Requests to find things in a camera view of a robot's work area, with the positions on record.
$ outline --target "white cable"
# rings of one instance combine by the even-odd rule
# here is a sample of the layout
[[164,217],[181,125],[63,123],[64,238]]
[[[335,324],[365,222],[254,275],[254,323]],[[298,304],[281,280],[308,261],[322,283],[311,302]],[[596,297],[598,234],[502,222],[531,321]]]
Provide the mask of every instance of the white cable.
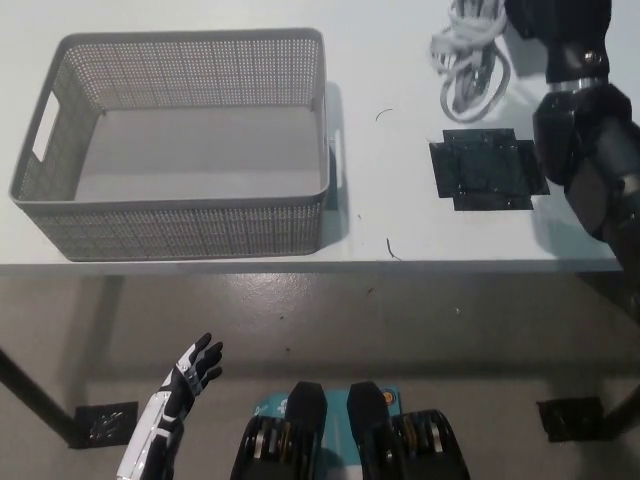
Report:
[[[475,12],[459,12],[457,3],[466,1],[473,5]],[[430,61],[439,74],[446,76],[440,92],[440,105],[451,120],[458,123],[472,123],[484,118],[504,97],[511,79],[511,66],[504,53],[495,44],[495,39],[502,34],[507,25],[507,13],[504,0],[454,0],[449,8],[451,25],[431,38]],[[449,90],[456,82],[455,105],[463,105],[463,111],[477,107],[483,103],[489,87],[491,72],[484,85],[484,93],[468,103],[462,98],[463,86],[478,81],[478,72],[487,68],[487,59],[495,63],[497,59],[502,65],[502,79],[493,95],[485,105],[471,116],[459,116],[449,106]]]

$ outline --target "basket mesh wall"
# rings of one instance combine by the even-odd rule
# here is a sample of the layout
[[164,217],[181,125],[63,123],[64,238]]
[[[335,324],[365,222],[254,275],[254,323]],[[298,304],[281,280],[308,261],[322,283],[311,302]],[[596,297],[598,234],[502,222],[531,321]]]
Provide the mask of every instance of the basket mesh wall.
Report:
[[[151,260],[306,254],[317,250],[323,202],[247,208],[65,211],[98,117],[113,109],[308,106],[324,122],[324,58],[303,30],[284,38],[87,42],[70,47],[52,92],[60,104],[43,162],[16,178],[20,206],[69,259]],[[321,143],[324,125],[319,127]],[[39,208],[30,208],[30,201]]]

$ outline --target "white table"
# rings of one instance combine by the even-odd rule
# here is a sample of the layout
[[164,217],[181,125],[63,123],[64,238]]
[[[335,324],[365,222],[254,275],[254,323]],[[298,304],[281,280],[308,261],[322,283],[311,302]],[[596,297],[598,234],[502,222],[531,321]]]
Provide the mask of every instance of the white table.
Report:
[[[634,0],[615,3],[608,36],[612,81],[640,105],[640,43]],[[427,61],[432,33],[447,24],[445,0],[25,0],[0,19],[0,191],[59,40],[87,31],[315,27],[324,34],[330,129],[340,208],[328,212],[323,248],[306,257],[190,262],[72,263],[9,199],[0,196],[0,273],[137,274],[393,269],[589,271],[618,269],[606,245],[580,227],[559,188],[533,211],[455,212],[438,198],[429,140],[459,128],[440,110],[441,79]],[[480,127],[532,138],[542,75],[514,79]],[[376,115],[384,109],[378,122]],[[389,254],[389,239],[393,253]]]

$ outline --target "small debris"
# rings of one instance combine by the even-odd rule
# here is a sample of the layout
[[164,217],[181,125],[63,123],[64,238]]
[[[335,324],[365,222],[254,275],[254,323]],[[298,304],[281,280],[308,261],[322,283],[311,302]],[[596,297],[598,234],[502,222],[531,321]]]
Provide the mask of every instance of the small debris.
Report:
[[378,118],[380,118],[380,115],[385,112],[390,112],[391,110],[393,110],[393,108],[387,108],[386,110],[381,111],[378,115],[376,115],[376,122],[378,121]]
[[391,258],[395,258],[396,260],[400,260],[402,261],[402,259],[400,257],[396,257],[393,252],[391,251],[391,243],[389,242],[389,239],[387,238],[387,250],[389,250],[389,255],[391,255]]

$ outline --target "gray plastic basket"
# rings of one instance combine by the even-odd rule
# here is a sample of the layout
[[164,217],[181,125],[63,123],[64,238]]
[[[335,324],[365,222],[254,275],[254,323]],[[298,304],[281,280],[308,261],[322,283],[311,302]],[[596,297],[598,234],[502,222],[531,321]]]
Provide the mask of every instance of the gray plastic basket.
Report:
[[[75,261],[314,252],[329,183],[324,91],[311,29],[72,35],[11,196]],[[51,93],[59,111],[39,159]]]

